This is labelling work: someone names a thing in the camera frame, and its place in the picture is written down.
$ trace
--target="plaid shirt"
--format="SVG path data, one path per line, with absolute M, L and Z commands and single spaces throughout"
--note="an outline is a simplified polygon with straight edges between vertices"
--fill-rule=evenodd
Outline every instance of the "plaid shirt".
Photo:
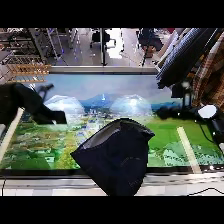
M 224 33 L 197 70 L 193 92 L 193 106 L 200 106 L 201 103 L 215 104 L 224 111 Z

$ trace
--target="wire rack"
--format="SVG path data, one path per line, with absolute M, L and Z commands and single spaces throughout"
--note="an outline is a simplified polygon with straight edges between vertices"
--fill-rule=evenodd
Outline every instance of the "wire rack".
M 0 84 L 45 82 L 51 65 L 36 55 L 9 55 L 0 68 Z

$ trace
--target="display screen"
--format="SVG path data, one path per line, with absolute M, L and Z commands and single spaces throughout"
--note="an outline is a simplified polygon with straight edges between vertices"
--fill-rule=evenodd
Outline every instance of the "display screen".
M 223 164 L 220 149 L 209 142 L 193 120 L 161 120 L 162 106 L 180 106 L 168 88 L 159 90 L 153 75 L 49 75 L 54 88 L 45 105 L 63 110 L 68 125 L 37 125 L 24 113 L 10 141 L 1 170 L 75 170 L 70 156 L 85 140 L 118 118 L 133 119 L 151 129 L 148 167 L 191 166 L 178 128 L 182 127 L 198 165 Z M 204 132 L 212 139 L 208 128 Z

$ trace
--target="white light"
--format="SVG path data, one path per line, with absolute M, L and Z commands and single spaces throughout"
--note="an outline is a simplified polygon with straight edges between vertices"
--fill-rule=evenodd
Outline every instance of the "white light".
M 130 105 L 131 106 L 136 106 L 136 104 L 137 104 L 137 100 L 136 99 L 131 99 L 130 100 Z

